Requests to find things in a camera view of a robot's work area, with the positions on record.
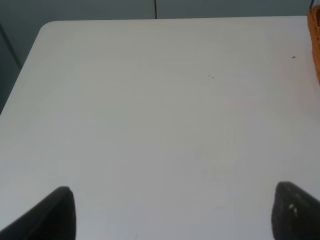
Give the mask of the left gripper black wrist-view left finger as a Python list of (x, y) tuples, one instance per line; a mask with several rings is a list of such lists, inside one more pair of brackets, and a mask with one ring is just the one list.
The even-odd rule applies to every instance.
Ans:
[(52, 191), (0, 231), (2, 240), (74, 240), (77, 216), (74, 194), (67, 186)]

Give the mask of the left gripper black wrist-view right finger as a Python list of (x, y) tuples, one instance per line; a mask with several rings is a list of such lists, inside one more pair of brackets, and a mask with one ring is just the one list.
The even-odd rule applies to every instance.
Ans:
[(290, 181), (276, 185), (271, 211), (275, 240), (318, 240), (320, 201)]

